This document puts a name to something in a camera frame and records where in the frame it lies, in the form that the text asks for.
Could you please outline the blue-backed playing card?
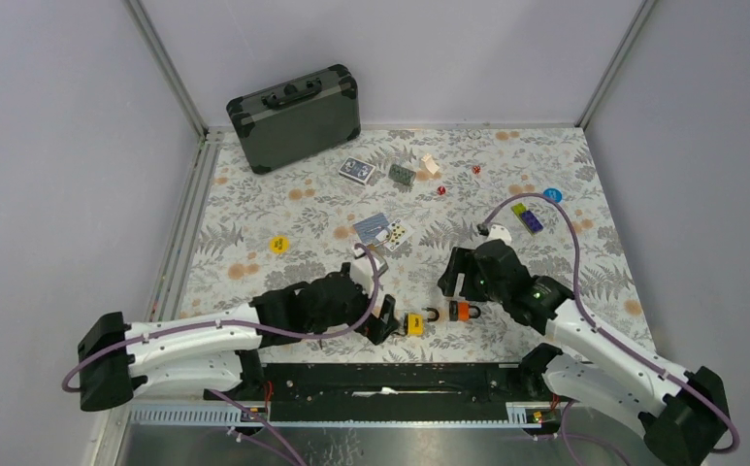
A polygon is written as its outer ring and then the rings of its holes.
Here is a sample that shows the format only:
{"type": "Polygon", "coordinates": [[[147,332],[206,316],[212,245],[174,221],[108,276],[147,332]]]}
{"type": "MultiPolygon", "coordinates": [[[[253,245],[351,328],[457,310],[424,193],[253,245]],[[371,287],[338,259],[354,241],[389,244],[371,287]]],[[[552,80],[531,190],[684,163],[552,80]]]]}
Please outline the blue-backed playing card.
{"type": "Polygon", "coordinates": [[[372,245],[378,242],[377,235],[388,232],[389,220],[383,213],[366,217],[352,225],[360,242],[364,245],[372,245]]]}

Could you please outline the blue round token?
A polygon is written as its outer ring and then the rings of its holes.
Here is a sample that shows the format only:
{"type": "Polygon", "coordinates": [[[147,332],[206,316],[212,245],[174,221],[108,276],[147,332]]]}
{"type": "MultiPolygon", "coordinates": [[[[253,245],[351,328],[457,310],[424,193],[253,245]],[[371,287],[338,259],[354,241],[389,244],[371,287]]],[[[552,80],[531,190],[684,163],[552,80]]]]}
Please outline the blue round token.
{"type": "Polygon", "coordinates": [[[560,204],[563,200],[563,193],[557,188],[547,188],[542,195],[550,202],[560,204]]]}

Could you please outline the yellow black padlock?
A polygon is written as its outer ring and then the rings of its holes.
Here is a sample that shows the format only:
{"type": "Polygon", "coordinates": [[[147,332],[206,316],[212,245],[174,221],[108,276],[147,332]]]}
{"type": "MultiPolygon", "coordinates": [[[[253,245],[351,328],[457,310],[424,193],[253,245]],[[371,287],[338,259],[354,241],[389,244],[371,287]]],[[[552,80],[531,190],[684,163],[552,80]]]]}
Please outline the yellow black padlock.
{"type": "Polygon", "coordinates": [[[424,334],[428,323],[440,319],[440,312],[436,308],[423,308],[419,312],[406,313],[403,320],[403,334],[410,337],[420,337],[424,334]]]}

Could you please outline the grey black hard case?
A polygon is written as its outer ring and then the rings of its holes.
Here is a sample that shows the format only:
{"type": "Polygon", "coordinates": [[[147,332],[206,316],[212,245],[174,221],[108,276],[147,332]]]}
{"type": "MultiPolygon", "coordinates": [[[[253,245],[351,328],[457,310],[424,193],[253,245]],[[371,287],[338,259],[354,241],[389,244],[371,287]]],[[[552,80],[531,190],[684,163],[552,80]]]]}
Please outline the grey black hard case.
{"type": "Polygon", "coordinates": [[[226,113],[252,173],[266,175],[357,138],[359,86],[342,64],[236,97],[226,113]]]}

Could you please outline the grey green building brick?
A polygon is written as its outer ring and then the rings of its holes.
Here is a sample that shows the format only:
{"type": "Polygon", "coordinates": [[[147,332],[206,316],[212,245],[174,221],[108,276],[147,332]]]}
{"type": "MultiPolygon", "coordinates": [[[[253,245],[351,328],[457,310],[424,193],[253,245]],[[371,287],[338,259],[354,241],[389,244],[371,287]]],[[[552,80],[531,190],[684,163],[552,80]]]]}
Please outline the grey green building brick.
{"type": "Polygon", "coordinates": [[[388,178],[395,183],[413,186],[416,172],[399,164],[392,164],[388,170],[388,178]]]}

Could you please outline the brass padlock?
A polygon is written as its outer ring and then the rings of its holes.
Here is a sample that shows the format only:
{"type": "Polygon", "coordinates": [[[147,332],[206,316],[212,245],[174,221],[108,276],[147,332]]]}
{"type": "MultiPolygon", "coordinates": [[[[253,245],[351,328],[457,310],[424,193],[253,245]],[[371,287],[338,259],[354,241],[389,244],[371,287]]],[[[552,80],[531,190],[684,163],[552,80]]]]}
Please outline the brass padlock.
{"type": "Polygon", "coordinates": [[[384,275],[388,270],[388,263],[384,256],[379,252],[378,248],[372,245],[365,245],[364,247],[355,246],[352,249],[354,254],[352,268],[360,271],[361,273],[364,273],[367,276],[370,276],[372,274],[372,267],[369,263],[369,259],[366,253],[364,252],[364,249],[366,249],[369,252],[370,256],[374,259],[376,275],[378,277],[384,275]]]}

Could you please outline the blue card deck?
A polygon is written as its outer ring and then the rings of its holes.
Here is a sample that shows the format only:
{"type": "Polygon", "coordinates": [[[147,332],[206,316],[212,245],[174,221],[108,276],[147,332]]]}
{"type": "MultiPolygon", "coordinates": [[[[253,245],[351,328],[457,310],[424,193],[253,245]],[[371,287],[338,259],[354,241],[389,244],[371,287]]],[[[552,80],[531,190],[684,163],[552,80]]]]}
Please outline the blue card deck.
{"type": "Polygon", "coordinates": [[[339,175],[359,184],[367,184],[376,167],[354,157],[348,157],[339,168],[339,175]]]}

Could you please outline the orange black padlock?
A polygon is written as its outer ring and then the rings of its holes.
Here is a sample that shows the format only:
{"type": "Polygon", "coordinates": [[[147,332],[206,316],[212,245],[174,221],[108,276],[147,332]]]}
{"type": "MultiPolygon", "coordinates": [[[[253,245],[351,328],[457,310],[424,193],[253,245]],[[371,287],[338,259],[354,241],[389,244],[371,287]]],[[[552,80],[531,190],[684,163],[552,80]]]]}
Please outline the orange black padlock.
{"type": "Polygon", "coordinates": [[[450,321],[469,321],[480,318],[482,311],[479,307],[466,301],[450,301],[448,303],[448,316],[450,321]]]}

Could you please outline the green purple building bricks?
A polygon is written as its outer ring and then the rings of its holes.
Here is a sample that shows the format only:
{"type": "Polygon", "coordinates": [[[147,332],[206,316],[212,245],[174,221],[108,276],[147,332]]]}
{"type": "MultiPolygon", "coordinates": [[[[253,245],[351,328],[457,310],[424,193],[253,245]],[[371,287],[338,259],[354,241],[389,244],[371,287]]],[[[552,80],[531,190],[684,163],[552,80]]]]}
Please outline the green purple building bricks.
{"type": "Polygon", "coordinates": [[[537,216],[523,203],[514,204],[510,209],[531,235],[538,234],[543,230],[543,225],[537,216]]]}

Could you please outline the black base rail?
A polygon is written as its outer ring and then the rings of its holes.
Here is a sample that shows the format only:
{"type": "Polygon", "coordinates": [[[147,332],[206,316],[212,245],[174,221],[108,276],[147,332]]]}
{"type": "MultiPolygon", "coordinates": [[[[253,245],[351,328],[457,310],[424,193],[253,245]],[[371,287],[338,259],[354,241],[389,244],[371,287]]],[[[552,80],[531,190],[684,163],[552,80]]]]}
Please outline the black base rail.
{"type": "Polygon", "coordinates": [[[514,364],[501,363],[267,363],[224,394],[265,406],[354,398],[549,405],[553,400],[543,383],[514,364]]]}

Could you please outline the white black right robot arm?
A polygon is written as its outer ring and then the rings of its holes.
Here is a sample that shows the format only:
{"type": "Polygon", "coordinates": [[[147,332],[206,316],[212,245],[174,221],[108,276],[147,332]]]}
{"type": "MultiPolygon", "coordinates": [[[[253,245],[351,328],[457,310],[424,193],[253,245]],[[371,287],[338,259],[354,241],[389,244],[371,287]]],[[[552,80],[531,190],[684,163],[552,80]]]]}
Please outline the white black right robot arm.
{"type": "Polygon", "coordinates": [[[627,338],[582,310],[562,283],[531,274],[504,241],[455,248],[438,286],[446,297],[501,305],[551,344],[521,361],[521,390],[578,401],[640,436],[665,465],[700,465],[730,430],[722,378],[689,370],[627,338]]]}

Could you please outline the yellow round token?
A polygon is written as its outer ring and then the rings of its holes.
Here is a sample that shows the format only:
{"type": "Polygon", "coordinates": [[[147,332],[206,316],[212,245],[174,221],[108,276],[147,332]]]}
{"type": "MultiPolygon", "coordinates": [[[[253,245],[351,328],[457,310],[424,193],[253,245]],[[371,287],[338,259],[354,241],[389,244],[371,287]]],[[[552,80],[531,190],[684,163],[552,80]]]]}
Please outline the yellow round token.
{"type": "Polygon", "coordinates": [[[275,236],[269,242],[269,250],[274,254],[283,254],[290,248],[290,242],[285,236],[275,236]]]}

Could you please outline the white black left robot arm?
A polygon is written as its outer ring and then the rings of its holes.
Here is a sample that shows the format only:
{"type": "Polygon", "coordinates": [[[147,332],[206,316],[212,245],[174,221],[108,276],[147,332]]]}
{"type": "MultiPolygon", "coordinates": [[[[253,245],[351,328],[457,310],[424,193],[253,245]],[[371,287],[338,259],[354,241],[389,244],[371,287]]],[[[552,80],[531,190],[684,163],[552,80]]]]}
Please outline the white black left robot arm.
{"type": "Polygon", "coordinates": [[[62,382],[84,412],[124,405],[144,393],[208,388],[258,395],[264,374],[239,354],[357,332],[373,344],[378,270],[343,267],[310,283],[270,290],[230,310],[162,322],[100,316],[78,344],[78,365],[62,382]]]}

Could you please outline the small beige block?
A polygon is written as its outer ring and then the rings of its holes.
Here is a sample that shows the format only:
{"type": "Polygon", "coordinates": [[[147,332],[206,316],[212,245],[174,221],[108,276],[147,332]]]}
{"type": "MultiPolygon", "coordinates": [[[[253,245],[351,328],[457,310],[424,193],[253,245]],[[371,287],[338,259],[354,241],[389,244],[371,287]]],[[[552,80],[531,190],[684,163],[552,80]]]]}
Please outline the small beige block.
{"type": "Polygon", "coordinates": [[[420,167],[431,177],[440,173],[440,166],[430,153],[426,153],[420,158],[420,167]]]}

